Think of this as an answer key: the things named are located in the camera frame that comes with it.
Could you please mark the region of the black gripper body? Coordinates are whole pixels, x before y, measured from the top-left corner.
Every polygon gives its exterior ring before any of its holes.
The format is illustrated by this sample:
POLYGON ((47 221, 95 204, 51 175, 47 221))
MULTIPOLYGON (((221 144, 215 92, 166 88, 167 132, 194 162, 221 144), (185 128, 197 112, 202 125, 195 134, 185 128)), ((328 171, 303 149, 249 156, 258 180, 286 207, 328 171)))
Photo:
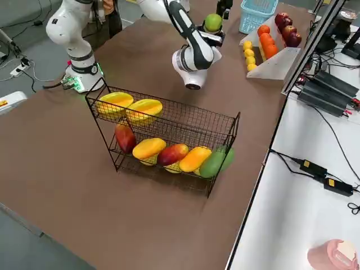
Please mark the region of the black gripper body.
POLYGON ((233 0, 218 0, 216 14, 222 19, 228 20, 232 6, 233 0))
POLYGON ((217 29, 216 31, 210 31, 205 26, 197 26, 197 29, 199 31, 207 33, 207 34, 212 34, 212 35, 216 35, 216 36, 225 36, 222 26, 219 29, 217 29))

